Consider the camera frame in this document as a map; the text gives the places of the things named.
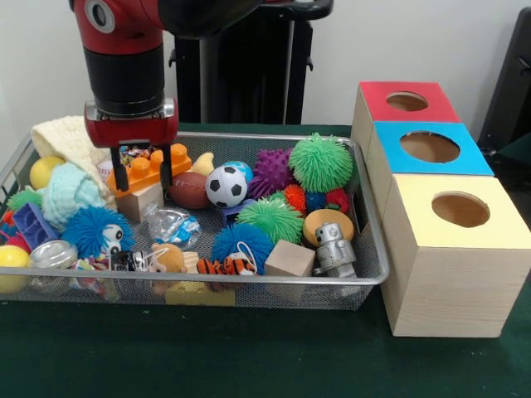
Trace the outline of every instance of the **orange spiky ball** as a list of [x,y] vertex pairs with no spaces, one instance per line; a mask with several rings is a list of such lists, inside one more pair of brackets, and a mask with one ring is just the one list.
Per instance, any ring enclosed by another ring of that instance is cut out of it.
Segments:
[[304,189],[298,185],[289,185],[284,190],[284,196],[287,202],[292,205],[302,215],[306,214],[306,194]]

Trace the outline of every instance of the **yellow plastic ball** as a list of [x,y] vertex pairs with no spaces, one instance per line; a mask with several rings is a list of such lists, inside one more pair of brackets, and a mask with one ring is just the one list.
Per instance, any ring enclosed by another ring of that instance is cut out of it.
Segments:
[[30,182],[34,189],[41,189],[50,182],[52,170],[64,164],[65,161],[57,156],[45,156],[37,160],[30,170]]
[[[29,254],[18,246],[0,246],[0,267],[26,268],[29,258]],[[26,286],[26,282],[26,275],[0,275],[0,294],[16,293]]]

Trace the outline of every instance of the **blue fuzzy toy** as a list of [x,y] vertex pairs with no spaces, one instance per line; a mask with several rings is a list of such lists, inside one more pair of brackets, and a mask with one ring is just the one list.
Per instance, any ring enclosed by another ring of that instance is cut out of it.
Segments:
[[244,242],[249,246],[255,256],[258,275],[263,275],[264,264],[275,246],[269,236],[257,226],[234,224],[222,229],[212,246],[212,261],[223,262],[232,253],[237,253],[238,242]]
[[306,192],[306,211],[311,213],[312,211],[324,209],[326,207],[326,195],[317,192]]
[[77,246],[80,258],[132,250],[134,234],[124,216],[104,207],[80,209],[68,222],[63,240]]

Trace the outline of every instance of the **orange toy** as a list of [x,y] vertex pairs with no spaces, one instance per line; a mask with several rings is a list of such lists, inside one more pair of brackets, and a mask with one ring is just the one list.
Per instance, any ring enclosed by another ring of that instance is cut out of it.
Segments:
[[[187,149],[180,143],[172,145],[172,175],[175,177],[182,172],[190,170],[192,159],[187,156]],[[107,185],[116,197],[124,197],[131,192],[151,187],[160,182],[160,165],[163,162],[163,151],[158,150],[151,154],[151,160],[146,158],[136,158],[131,162],[130,167],[126,167],[127,178],[129,179],[129,190],[122,192],[116,189],[114,172],[109,175]]]

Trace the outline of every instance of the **shape sorter box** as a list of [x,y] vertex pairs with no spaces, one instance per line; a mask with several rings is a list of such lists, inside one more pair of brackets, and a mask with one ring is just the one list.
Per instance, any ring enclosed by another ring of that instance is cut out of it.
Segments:
[[531,234],[496,178],[396,174],[383,230],[393,335],[501,334],[529,273]]
[[492,176],[463,124],[376,122],[366,164],[380,221],[394,173]]
[[459,123],[460,119],[438,83],[362,81],[350,138],[367,158],[374,122],[415,121]]

